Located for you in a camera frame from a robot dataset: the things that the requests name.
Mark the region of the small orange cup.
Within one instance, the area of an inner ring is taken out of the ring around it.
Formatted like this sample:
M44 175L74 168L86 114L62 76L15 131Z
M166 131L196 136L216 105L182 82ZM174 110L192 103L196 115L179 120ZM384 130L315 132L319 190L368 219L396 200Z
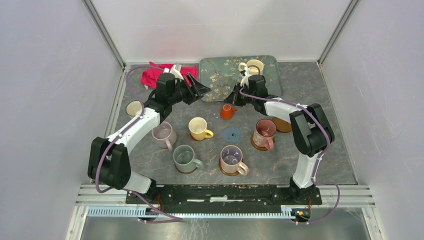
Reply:
M220 111L220 117L224 120L230 120L236 112L237 109L235 107L232 107L229 104L224 104Z

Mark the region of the green floral serving tray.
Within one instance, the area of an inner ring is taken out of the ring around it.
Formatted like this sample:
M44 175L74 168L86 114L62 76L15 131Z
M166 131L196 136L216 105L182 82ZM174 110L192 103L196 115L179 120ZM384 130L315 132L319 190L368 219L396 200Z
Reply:
M197 80L211 89L201 100L204 102L224 101L235 84L242 80L238 65L250 60L259 60L264 64L264 70L261 73L265 77L268 92L271 95L282 96L283 85L276 58L271 55L244 55L209 57L199 62Z

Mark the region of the blue round coaster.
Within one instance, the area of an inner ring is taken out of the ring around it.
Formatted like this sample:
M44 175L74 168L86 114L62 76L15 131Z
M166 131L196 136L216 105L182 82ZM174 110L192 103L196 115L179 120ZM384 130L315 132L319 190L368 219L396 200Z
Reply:
M242 136L242 132L238 127L228 127L222 133L222 138L228 143L237 143Z

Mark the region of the yellow ceramic mug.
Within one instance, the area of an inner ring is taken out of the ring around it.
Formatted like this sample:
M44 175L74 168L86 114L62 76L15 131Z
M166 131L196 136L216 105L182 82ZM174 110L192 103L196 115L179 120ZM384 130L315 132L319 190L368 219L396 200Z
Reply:
M212 138L214 133L208 129L207 121L202 117L194 117L188 123L190 135L196 141Z

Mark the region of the pink floral patterned mug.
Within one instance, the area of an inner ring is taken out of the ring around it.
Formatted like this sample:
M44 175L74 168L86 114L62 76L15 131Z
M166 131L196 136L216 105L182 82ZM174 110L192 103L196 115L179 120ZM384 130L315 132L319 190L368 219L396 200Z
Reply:
M261 119L257 122L251 135L254 143L259 147L265 147L271 151L275 147L276 125L270 119Z

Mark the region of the lilac ceramic mug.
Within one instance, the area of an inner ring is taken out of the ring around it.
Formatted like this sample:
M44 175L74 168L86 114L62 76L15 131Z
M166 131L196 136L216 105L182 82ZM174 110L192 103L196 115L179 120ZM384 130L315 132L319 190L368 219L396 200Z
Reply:
M177 140L177 134L169 122L162 122L151 131L151 134L157 146L173 152L173 145Z

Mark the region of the beige pink tall mug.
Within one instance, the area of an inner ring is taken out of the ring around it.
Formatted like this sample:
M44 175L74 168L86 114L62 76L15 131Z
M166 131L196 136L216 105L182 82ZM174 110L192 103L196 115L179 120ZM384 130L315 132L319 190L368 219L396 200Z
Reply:
M220 160L223 170L227 173L238 171L239 174L246 176L249 173L249 167L243 162L243 152L235 145L227 145L220 152Z

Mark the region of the white mug black handle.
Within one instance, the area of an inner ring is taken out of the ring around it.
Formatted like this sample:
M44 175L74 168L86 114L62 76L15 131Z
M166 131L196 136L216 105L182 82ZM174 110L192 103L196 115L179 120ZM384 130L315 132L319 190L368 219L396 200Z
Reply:
M131 101L126 106L126 113L132 119L141 112L142 104L138 100Z

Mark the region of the grey-green ceramic mug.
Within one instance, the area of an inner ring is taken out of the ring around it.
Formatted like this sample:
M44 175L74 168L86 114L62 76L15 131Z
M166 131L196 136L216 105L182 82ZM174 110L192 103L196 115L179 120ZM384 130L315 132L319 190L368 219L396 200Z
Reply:
M187 145L182 144L176 147L172 154L174 165L182 172L190 172L194 168L204 169L204 164L198 159L194 149Z

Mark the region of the glossy wooden ridged coaster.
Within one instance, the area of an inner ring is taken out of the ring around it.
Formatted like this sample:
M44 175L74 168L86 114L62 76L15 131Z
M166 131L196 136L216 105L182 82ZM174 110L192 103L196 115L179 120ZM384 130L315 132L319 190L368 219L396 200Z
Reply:
M179 170L178 168L176 168L176 170L177 170L179 173L181 173L181 174L185 174L185 175L191 174L191 173L195 172L197 169L198 169L198 168L196 167L196 168L194 168L194 169L193 169L193 170L191 170L191 171L185 172L185 171L181 171L181 170Z

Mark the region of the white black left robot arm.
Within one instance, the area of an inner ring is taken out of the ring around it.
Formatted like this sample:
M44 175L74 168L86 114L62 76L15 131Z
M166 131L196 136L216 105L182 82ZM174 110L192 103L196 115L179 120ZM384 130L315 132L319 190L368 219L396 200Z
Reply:
M179 102L190 105L210 91L210 87L198 82L190 73L184 78L177 78L173 73L160 74L156 88L138 114L112 135L92 141L88 177L109 188L137 192L145 204L153 203L157 198L156 181L132 171L131 151L170 115L173 105Z

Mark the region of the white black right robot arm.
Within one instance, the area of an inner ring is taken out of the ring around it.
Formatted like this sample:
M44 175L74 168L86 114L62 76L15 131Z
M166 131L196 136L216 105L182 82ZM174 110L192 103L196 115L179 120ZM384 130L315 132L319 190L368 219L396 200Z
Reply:
M237 83L224 102L239 107L251 104L257 112L291 125L299 156L292 177L296 186L289 189L288 196L293 203L302 204L309 198L307 188L315 183L319 162L335 139L334 131L320 104L293 103L269 94L263 75L252 75L247 81Z

